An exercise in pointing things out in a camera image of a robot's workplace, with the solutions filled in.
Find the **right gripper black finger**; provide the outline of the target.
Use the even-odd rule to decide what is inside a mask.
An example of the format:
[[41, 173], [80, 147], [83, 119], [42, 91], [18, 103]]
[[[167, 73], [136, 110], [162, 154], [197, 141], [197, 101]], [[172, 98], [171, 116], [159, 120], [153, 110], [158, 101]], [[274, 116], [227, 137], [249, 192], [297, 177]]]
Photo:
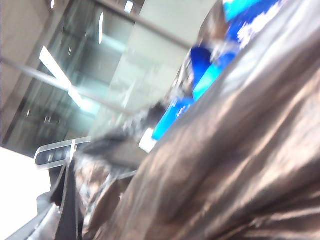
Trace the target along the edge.
[[53, 240], [60, 221], [60, 207], [46, 192], [37, 198], [38, 214], [11, 234], [7, 240]]

